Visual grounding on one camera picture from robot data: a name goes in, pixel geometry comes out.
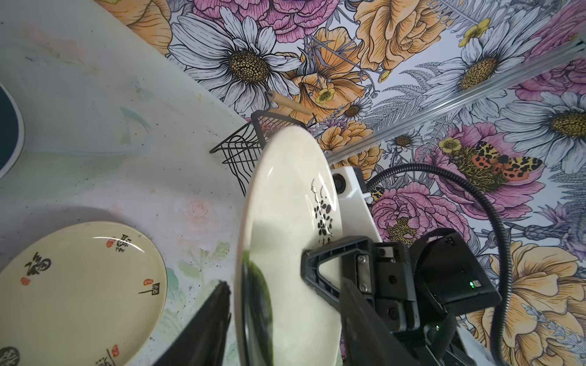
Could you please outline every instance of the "clear plastic tube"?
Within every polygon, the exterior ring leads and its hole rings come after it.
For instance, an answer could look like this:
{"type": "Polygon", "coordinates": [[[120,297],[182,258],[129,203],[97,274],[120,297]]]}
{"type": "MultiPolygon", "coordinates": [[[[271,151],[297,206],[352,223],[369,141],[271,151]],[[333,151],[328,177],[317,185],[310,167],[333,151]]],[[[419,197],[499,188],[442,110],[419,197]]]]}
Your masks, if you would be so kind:
{"type": "Polygon", "coordinates": [[[437,102],[420,112],[413,113],[412,115],[395,122],[393,125],[375,131],[367,137],[356,141],[343,149],[331,152],[326,155],[328,163],[333,164],[344,160],[349,156],[358,154],[371,146],[379,144],[382,140],[395,137],[416,126],[419,127],[427,121],[432,121],[433,119],[441,117],[453,108],[464,107],[478,99],[484,98],[490,93],[507,89],[513,85],[521,83],[522,81],[543,74],[557,66],[575,59],[578,56],[584,57],[583,53],[586,45],[582,39],[584,38],[578,37],[564,46],[560,46],[555,50],[534,58],[533,60],[524,62],[521,65],[505,71],[501,75],[483,81],[482,83],[461,92],[455,98],[437,102]]]}

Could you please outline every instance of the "white tabletop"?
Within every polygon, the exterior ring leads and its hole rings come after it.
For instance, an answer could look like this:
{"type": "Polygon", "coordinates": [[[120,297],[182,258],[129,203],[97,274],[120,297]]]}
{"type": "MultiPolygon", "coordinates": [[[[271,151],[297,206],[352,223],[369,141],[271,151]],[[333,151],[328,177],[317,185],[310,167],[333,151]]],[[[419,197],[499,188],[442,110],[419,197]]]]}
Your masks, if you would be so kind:
{"type": "MultiPolygon", "coordinates": [[[[151,364],[217,280],[233,281],[244,199],[209,150],[244,121],[91,1],[0,2],[0,83],[26,130],[0,180],[0,270],[75,223],[142,231],[170,273],[162,321],[131,363],[151,364]]],[[[225,364],[235,347],[231,327],[225,364]]]]}

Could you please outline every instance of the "dark blue plate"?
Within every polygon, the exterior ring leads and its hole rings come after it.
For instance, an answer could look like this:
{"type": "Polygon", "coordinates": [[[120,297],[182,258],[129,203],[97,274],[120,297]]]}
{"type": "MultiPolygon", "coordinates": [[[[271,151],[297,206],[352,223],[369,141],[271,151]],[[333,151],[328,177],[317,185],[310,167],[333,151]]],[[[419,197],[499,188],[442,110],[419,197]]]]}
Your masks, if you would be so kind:
{"type": "Polygon", "coordinates": [[[25,126],[11,95],[0,84],[0,178],[14,165],[25,140],[25,126]]]}

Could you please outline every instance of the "small yellow flower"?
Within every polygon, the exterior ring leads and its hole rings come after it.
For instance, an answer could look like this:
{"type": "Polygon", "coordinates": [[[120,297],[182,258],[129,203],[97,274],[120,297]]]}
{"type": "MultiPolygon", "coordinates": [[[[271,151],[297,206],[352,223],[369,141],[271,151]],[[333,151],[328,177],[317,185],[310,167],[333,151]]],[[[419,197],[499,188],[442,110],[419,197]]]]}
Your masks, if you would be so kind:
{"type": "Polygon", "coordinates": [[[459,47],[464,47],[470,42],[472,38],[479,38],[486,32],[488,26],[490,25],[490,18],[486,18],[485,20],[478,23],[478,25],[473,25],[466,31],[464,34],[464,39],[460,41],[459,47]]]}
{"type": "Polygon", "coordinates": [[[334,88],[321,89],[319,94],[315,97],[315,102],[318,104],[329,102],[333,99],[334,94],[336,94],[336,90],[334,88]]]}
{"type": "Polygon", "coordinates": [[[389,77],[389,75],[391,74],[392,70],[385,70],[383,71],[380,75],[379,75],[379,83],[382,83],[383,81],[387,80],[387,78],[389,77]]]}
{"type": "Polygon", "coordinates": [[[440,141],[439,146],[443,152],[449,154],[460,150],[462,148],[462,143],[458,139],[448,137],[447,139],[440,141]]]}

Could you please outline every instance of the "oval plate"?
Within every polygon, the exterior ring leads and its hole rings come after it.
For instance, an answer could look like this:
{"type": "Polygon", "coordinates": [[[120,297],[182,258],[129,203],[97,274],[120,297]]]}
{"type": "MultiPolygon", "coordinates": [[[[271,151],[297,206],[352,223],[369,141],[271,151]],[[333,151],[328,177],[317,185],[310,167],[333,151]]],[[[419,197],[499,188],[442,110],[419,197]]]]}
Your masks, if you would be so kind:
{"type": "MultiPolygon", "coordinates": [[[[323,152],[304,129],[280,130],[263,151],[244,207],[234,281],[241,364],[335,364],[340,315],[301,279],[301,254],[341,237],[323,152]]],[[[330,262],[320,271],[339,286],[340,262],[330,262]]]]}
{"type": "Polygon", "coordinates": [[[0,273],[0,294],[0,359],[10,365],[122,366],[161,316],[167,274],[144,234],[83,223],[26,248],[0,273]]]}
{"type": "Polygon", "coordinates": [[[14,165],[25,141],[25,125],[14,99],[0,84],[0,178],[14,165]]]}

